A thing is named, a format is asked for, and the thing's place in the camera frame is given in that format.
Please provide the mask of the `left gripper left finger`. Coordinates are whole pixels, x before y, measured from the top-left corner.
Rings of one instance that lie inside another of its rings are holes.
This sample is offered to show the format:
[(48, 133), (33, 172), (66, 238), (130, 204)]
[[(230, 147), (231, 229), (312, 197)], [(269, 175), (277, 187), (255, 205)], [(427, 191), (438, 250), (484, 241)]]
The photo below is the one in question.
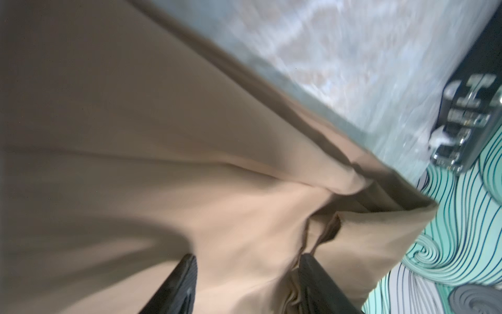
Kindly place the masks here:
[(192, 314), (197, 272), (196, 256), (184, 255), (139, 314)]

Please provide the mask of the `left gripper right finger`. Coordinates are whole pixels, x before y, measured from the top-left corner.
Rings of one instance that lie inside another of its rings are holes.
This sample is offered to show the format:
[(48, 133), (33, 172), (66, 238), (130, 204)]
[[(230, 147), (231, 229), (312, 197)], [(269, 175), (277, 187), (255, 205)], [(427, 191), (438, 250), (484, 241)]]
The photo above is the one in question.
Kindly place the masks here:
[(301, 308), (309, 314), (360, 314), (320, 263), (310, 254), (299, 260)]

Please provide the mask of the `tan brown skirt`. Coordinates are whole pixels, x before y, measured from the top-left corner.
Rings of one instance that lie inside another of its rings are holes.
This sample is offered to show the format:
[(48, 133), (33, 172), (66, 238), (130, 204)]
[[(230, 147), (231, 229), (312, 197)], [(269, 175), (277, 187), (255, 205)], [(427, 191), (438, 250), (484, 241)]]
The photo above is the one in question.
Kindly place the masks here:
[(1, 2), (1, 312), (300, 313), (312, 253), (361, 308), (437, 204), (149, 1)]

